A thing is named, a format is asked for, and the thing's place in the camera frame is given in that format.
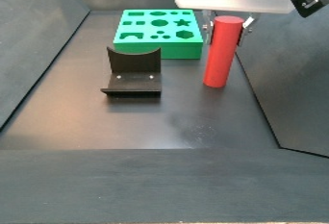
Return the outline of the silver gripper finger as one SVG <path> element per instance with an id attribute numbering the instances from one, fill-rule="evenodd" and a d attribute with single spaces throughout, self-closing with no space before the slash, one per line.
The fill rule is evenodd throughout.
<path id="1" fill-rule="evenodd" d="M 213 31 L 214 31 L 214 17 L 213 12 L 209 10 L 202 11 L 205 24 L 202 26 L 203 31 L 206 32 L 206 43 L 210 44 L 213 41 Z"/>
<path id="2" fill-rule="evenodd" d="M 254 24 L 257 23 L 257 21 L 259 19 L 259 16 L 261 16 L 261 14 L 258 12 L 251 12 L 249 14 L 249 17 L 247 17 L 246 21 L 243 22 L 241 37 L 238 40 L 238 45 L 243 44 L 245 37 L 253 32 L 253 27 L 254 27 Z"/>

